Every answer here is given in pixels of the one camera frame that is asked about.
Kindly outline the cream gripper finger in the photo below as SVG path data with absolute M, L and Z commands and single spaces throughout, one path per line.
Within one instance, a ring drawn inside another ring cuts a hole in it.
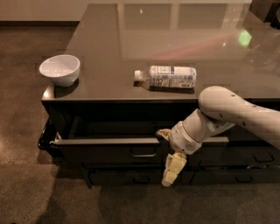
M 168 141 L 170 133 L 171 133 L 170 129 L 159 129 L 156 132 L 156 136 L 157 137 L 162 137 L 164 140 Z
M 178 175 L 181 173 L 186 165 L 186 154 L 181 152 L 175 152 L 169 154 L 165 161 L 165 169 L 162 178 L 163 186 L 171 186 Z

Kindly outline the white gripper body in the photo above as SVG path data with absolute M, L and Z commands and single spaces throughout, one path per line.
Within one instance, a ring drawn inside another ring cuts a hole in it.
M 173 150 L 186 155 L 192 155 L 202 146 L 202 143 L 196 142 L 188 135 L 182 122 L 171 128 L 169 144 Z

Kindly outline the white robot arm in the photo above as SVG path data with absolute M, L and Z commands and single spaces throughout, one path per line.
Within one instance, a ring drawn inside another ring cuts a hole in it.
M 198 98 L 199 107 L 185 120 L 157 134 L 169 142 L 174 153 L 168 155 L 162 178 L 171 186 L 192 155 L 209 137 L 238 125 L 280 149 L 280 112 L 245 101 L 225 87 L 205 88 Z

